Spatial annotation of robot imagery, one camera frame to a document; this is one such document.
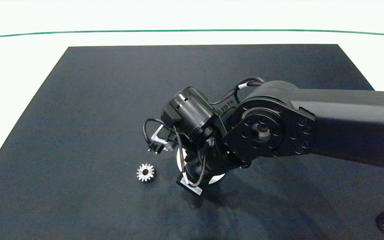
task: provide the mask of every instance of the white tag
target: white tag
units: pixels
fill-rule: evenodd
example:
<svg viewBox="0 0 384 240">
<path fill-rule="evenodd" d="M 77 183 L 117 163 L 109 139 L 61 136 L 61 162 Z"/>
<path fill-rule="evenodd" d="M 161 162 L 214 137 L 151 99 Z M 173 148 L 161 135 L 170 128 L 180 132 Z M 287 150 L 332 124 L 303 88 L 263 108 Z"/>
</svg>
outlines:
<svg viewBox="0 0 384 240">
<path fill-rule="evenodd" d="M 185 185 L 187 188 L 189 188 L 190 190 L 192 190 L 194 193 L 198 194 L 201 196 L 201 193 L 202 193 L 202 189 L 200 187 L 191 187 L 189 186 L 188 184 L 186 184 L 186 181 L 185 181 L 185 178 L 183 177 L 181 180 L 180 180 L 180 183 Z"/>
</svg>

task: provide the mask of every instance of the robotic arm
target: robotic arm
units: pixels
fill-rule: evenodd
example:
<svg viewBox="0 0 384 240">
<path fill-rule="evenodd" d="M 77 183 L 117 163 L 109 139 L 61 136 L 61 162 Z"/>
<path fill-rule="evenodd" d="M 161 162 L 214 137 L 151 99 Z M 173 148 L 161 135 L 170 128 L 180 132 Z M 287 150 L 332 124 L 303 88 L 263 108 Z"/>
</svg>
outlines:
<svg viewBox="0 0 384 240">
<path fill-rule="evenodd" d="M 247 86 L 257 88 L 240 102 L 237 91 Z M 236 100 L 227 101 L 232 95 Z M 215 176 L 259 156 L 314 153 L 384 167 L 384 92 L 299 89 L 248 77 L 214 103 L 193 87 L 183 89 L 159 123 L 149 150 L 179 145 L 177 183 L 198 195 Z M 383 214 L 377 223 L 384 232 Z"/>
</svg>

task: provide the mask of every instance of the bolt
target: bolt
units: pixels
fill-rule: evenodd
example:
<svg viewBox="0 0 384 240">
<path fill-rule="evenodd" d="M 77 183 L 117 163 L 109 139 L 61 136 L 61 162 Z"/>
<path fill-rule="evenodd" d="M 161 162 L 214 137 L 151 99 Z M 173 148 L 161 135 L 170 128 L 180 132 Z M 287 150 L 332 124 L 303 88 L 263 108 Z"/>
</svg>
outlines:
<svg viewBox="0 0 384 240">
<path fill-rule="evenodd" d="M 299 125 L 305 126 L 305 125 L 308 123 L 308 120 L 307 120 L 306 118 L 301 117 L 301 118 L 299 118 L 299 120 L 297 121 L 297 123 L 298 123 Z"/>
<path fill-rule="evenodd" d="M 297 134 L 297 132 L 292 132 L 292 133 L 290 133 L 290 138 L 297 139 L 297 138 L 299 138 L 299 135 Z"/>
<path fill-rule="evenodd" d="M 278 134 L 281 133 L 281 130 L 280 130 L 280 129 L 273 129 L 273 130 L 272 130 L 272 133 L 273 133 L 274 135 L 278 135 Z"/>
<path fill-rule="evenodd" d="M 282 112 L 282 107 L 277 105 L 277 106 L 275 106 L 274 111 Z"/>
<path fill-rule="evenodd" d="M 309 126 L 305 126 L 305 127 L 303 127 L 303 132 L 305 134 L 310 134 L 312 132 L 312 128 Z"/>
<path fill-rule="evenodd" d="M 303 148 L 301 148 L 301 147 L 296 147 L 296 149 L 294 149 L 295 150 L 295 152 L 297 153 L 297 154 L 302 154 L 303 153 Z"/>
<path fill-rule="evenodd" d="M 261 123 L 267 123 L 268 122 L 268 118 L 267 117 L 260 117 L 260 122 Z"/>
<path fill-rule="evenodd" d="M 268 142 L 268 146 L 269 146 L 269 147 L 275 147 L 276 144 L 275 144 L 273 141 L 269 141 L 269 142 Z"/>
<path fill-rule="evenodd" d="M 309 143 L 308 141 L 303 141 L 300 146 L 303 147 L 303 148 L 310 148 L 311 147 L 311 143 Z"/>
</svg>

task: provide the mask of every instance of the black cable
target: black cable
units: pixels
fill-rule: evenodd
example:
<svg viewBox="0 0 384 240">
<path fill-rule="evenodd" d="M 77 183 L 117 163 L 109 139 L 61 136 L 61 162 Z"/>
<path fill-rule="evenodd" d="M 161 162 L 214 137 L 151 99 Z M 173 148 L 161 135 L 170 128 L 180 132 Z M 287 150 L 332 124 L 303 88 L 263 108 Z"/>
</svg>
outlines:
<svg viewBox="0 0 384 240">
<path fill-rule="evenodd" d="M 204 147 L 204 150 L 198 149 L 198 156 L 201 159 L 201 173 L 199 174 L 199 179 L 194 184 L 189 184 L 191 187 L 198 187 L 199 184 L 201 184 L 202 180 L 204 179 L 204 172 L 205 172 L 205 163 L 207 160 L 207 147 Z"/>
<path fill-rule="evenodd" d="M 220 100 L 216 102 L 210 102 L 211 105 L 219 104 L 221 102 L 224 102 L 226 99 L 230 98 L 232 94 L 234 94 L 235 90 L 231 89 L 229 92 L 227 92 Z"/>
<path fill-rule="evenodd" d="M 146 143 L 148 144 L 148 146 L 150 146 L 152 144 L 152 142 L 151 142 L 151 140 L 149 140 L 148 133 L 146 132 L 146 124 L 148 122 L 157 122 L 157 123 L 162 124 L 167 129 L 169 129 L 169 128 L 164 124 L 163 121 L 161 121 L 161 120 L 159 120 L 157 118 L 148 118 L 148 119 L 146 119 L 145 122 L 143 123 L 142 131 L 143 131 L 143 137 L 145 138 Z"/>
<path fill-rule="evenodd" d="M 176 133 L 177 142 L 179 143 L 179 152 L 180 152 L 180 165 L 182 167 L 182 173 L 185 172 L 185 158 L 183 156 L 183 147 L 182 147 L 182 140 L 180 139 L 180 134 L 177 131 L 177 127 L 175 124 L 173 124 L 174 132 Z"/>
<path fill-rule="evenodd" d="M 256 86 L 262 85 L 263 83 L 265 83 L 265 81 L 261 77 L 257 77 L 257 76 L 246 77 L 246 78 L 242 79 L 241 81 L 239 81 L 239 83 L 237 85 L 235 85 L 235 87 L 233 89 L 229 90 L 228 93 L 226 93 L 220 100 L 218 100 L 216 102 L 211 102 L 210 104 L 215 105 L 215 104 L 222 103 L 225 100 L 227 100 L 228 98 L 230 98 L 232 95 L 235 97 L 236 103 L 239 104 L 240 103 L 239 98 L 238 98 L 238 90 L 240 89 L 239 85 L 244 84 L 244 83 L 246 83 L 247 86 L 256 87 Z"/>
</svg>

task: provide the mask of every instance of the black fabric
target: black fabric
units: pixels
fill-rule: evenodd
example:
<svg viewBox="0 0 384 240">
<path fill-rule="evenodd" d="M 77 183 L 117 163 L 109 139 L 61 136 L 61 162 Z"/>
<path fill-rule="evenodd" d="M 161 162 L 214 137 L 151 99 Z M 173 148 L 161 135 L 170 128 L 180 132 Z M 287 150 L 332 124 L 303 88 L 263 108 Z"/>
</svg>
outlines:
<svg viewBox="0 0 384 240">
<path fill-rule="evenodd" d="M 142 122 L 177 91 L 215 101 L 246 76 L 372 90 L 337 45 L 70 47 L 0 150 L 0 239 L 384 239 L 384 168 L 257 159 L 199 203 L 174 153 L 147 152 Z"/>
</svg>

